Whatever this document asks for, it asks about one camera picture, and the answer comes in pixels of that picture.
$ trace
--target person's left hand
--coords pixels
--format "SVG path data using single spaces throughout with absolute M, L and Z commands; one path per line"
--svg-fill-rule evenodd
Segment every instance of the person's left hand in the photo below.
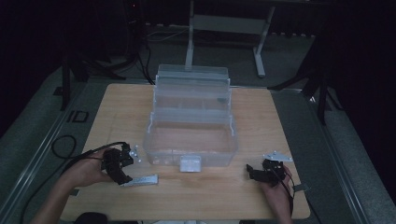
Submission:
M 103 154 L 109 149 L 102 149 L 78 161 L 61 175 L 60 181 L 70 189 L 87 187 L 99 182 L 111 182 L 110 176 L 101 171 Z

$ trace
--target white metal stand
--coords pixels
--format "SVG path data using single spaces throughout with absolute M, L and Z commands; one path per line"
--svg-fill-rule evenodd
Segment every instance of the white metal stand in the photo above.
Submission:
M 274 15 L 274 11 L 275 7 L 270 7 L 266 20 L 196 15 L 194 14 L 194 1 L 191 0 L 189 45 L 187 47 L 186 68 L 192 67 L 192 55 L 194 52 L 194 44 L 192 39 L 194 29 L 260 35 L 260 43 L 253 49 L 253 54 L 258 76 L 265 77 L 261 53 L 265 37 L 268 35 L 268 29 L 271 24 L 271 19 Z

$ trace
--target clear plastic box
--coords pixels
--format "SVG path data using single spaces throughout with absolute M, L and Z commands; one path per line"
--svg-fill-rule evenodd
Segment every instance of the clear plastic box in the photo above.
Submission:
M 228 166 L 238 150 L 227 68 L 161 64 L 143 148 L 152 164 Z

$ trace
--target transparent storage box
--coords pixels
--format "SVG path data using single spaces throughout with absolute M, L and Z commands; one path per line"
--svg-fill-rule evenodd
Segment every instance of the transparent storage box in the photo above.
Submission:
M 228 166 L 238 150 L 227 68 L 161 64 L 143 148 L 152 164 Z

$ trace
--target gray carpet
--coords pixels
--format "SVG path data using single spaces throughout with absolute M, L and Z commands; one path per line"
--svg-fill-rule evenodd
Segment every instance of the gray carpet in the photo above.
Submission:
M 267 87 L 278 84 L 293 77 L 301 60 L 304 58 L 312 40 L 304 37 L 287 39 L 284 36 L 270 36 L 262 54 L 267 72 L 266 78 L 256 76 L 251 47 L 247 45 L 230 45 L 197 41 L 194 54 L 194 64 L 203 66 L 225 66 L 229 68 L 232 84 L 235 86 Z M 160 63 L 183 64 L 187 45 L 183 37 L 176 41 L 150 42 L 151 57 L 149 71 L 151 76 L 157 72 Z M 148 51 L 142 50 L 145 61 Z M 126 83 L 144 82 L 138 65 L 119 71 L 120 75 L 128 77 Z M 19 119 L 13 124 L 0 142 L 0 162 L 2 169 L 0 179 L 0 202 L 2 206 L 11 194 L 14 186 L 23 174 L 24 167 L 42 146 L 50 130 L 55 130 L 55 137 L 63 134 L 73 134 L 78 139 L 77 152 L 82 150 L 88 136 L 96 110 L 100 104 L 108 83 L 115 82 L 107 77 L 92 75 L 88 83 L 72 83 L 75 99 L 66 111 L 61 112 L 61 98 L 53 96 L 54 89 L 61 85 L 59 71 L 52 74 L 43 84 L 40 91 L 26 106 Z M 297 83 L 292 88 L 300 89 L 304 82 Z M 378 176 L 364 153 L 359 137 L 342 111 L 333 107 L 326 112 L 327 127 L 318 124 L 315 116 L 315 104 L 311 104 L 297 91 L 280 91 L 273 93 L 285 135 L 290 150 L 295 159 L 302 181 L 311 190 L 306 197 L 312 203 L 323 223 L 366 223 L 356 218 L 354 205 L 350 204 L 348 190 L 344 180 L 340 179 L 340 168 L 334 162 L 339 155 L 338 163 L 346 171 L 353 192 L 360 199 L 359 206 L 372 223 L 393 223 L 396 220 L 396 209 L 384 187 L 378 181 Z M 71 111 L 89 112 L 86 123 L 67 122 Z M 67 151 L 71 143 L 62 141 L 57 148 Z M 40 170 L 26 192 L 22 192 L 21 201 L 17 203 L 7 223 L 18 223 L 21 209 L 27 198 L 36 187 L 49 176 L 53 169 L 61 163 L 49 152 Z M 56 176 L 38 192 L 28 206 L 25 220 L 29 220 L 37 207 L 43 202 L 48 189 Z M 271 220 L 258 220 L 257 223 L 273 223 Z M 318 223 L 314 214 L 296 223 Z

